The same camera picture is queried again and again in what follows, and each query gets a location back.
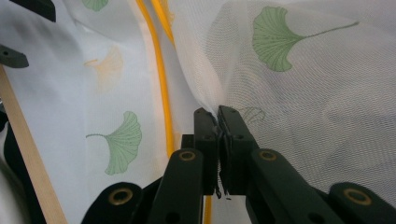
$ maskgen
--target yellow stripe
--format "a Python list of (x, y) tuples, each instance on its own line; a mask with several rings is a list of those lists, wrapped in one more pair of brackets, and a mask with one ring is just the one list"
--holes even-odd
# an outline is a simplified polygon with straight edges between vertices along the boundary
[(164, 6), (163, 4), (168, 4), (167, 1), (164, 0), (151, 0), (151, 4), (154, 7), (155, 12), (157, 13), (157, 17), (160, 20), (163, 29), (165, 30), (166, 35), (168, 36), (169, 40), (174, 44), (174, 38), (171, 29), (171, 22), (169, 21), (167, 15), (170, 15), (170, 11), (168, 6)]
[(161, 53), (160, 41), (157, 36), (157, 32), (155, 32), (154, 24), (149, 16), (149, 12), (146, 9), (143, 0), (136, 0), (137, 5), (140, 8), (140, 11), (145, 18), (148, 29), (151, 32), (152, 43), (155, 48), (155, 57), (157, 60), (157, 69), (158, 69), (158, 77), (160, 79), (160, 87), (161, 87), (161, 97), (163, 98), (163, 116), (165, 121), (165, 133), (166, 133), (166, 152), (168, 157), (171, 157), (172, 153), (175, 151), (174, 145), (174, 137), (173, 137), (173, 127), (172, 127), (172, 115), (169, 103), (169, 95), (168, 95), (168, 87), (166, 84), (166, 73), (163, 66), (163, 54)]
[[(136, 0), (137, 5), (140, 8), (146, 22), (148, 24), (148, 29), (151, 32), (152, 42), (155, 48), (155, 56), (157, 60), (158, 74), (160, 78), (160, 86), (161, 86), (161, 95), (163, 98), (163, 114), (165, 116), (165, 131), (166, 131), (166, 151), (168, 153), (168, 157), (172, 155), (174, 150), (174, 137), (173, 137), (173, 128), (172, 128), (172, 117), (170, 113), (170, 104), (169, 104), (169, 95), (168, 88), (166, 84), (166, 73), (163, 66), (163, 54), (161, 51), (160, 41), (157, 36), (157, 32), (155, 31), (154, 24), (149, 16), (149, 13), (146, 9), (143, 0)], [(161, 6), (159, 1), (151, 0), (151, 4), (154, 6), (154, 9), (157, 13), (157, 16), (168, 35), (169, 39), (174, 43), (172, 30), (170, 28), (170, 23), (166, 18), (166, 14), (163, 11), (163, 6)], [(211, 224), (212, 222), (212, 197), (207, 196), (205, 200), (205, 213), (204, 213), (204, 223)]]

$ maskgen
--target wooden rod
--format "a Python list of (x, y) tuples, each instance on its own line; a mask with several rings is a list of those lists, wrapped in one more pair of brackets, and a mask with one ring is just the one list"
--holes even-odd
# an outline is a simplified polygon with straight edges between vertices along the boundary
[(66, 224), (62, 207), (50, 183), (50, 178), (9, 83), (6, 71), (1, 64), (0, 97), (5, 106), (9, 123), (15, 133), (15, 138), (17, 139), (33, 187), (35, 188), (35, 194), (37, 195), (44, 218), (49, 224)]

